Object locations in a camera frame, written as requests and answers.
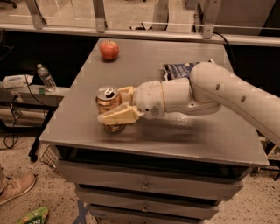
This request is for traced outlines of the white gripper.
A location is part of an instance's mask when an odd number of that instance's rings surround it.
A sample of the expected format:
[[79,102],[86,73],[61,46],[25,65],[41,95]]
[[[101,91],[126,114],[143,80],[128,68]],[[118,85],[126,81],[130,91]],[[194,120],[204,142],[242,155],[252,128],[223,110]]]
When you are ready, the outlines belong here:
[[100,123],[120,125],[135,123],[141,116],[155,119],[165,114],[162,84],[158,80],[118,89],[123,103],[97,116]]

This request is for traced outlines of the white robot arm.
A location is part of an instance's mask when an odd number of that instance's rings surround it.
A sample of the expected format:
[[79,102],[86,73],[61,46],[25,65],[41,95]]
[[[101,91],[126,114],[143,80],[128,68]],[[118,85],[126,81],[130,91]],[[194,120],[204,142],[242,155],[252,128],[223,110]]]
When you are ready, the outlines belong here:
[[116,90],[122,103],[97,116],[105,125],[135,123],[167,113],[212,114],[224,106],[280,145],[280,98],[211,62],[195,65],[187,78],[148,81]]

